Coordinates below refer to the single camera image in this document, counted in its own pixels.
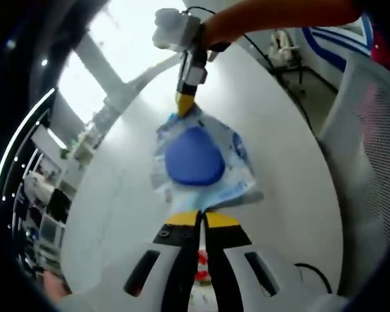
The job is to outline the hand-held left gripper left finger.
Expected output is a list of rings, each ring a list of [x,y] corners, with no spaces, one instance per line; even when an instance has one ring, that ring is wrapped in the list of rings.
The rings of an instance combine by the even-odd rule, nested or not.
[[[151,243],[106,266],[90,290],[66,296],[61,311],[187,311],[198,269],[202,213],[177,213]]]

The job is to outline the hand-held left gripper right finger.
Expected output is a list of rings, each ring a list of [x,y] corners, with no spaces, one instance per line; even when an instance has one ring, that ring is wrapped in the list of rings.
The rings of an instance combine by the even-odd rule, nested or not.
[[[233,217],[206,212],[205,244],[219,311],[341,311],[344,298],[251,242]]]

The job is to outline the person's left hand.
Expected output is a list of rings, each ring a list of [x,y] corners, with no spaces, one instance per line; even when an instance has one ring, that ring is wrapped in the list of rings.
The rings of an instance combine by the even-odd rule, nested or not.
[[[56,276],[49,270],[45,270],[43,273],[44,277],[44,291],[48,298],[54,304],[60,304],[61,300],[68,295],[72,294],[72,291],[68,287],[68,284]]]

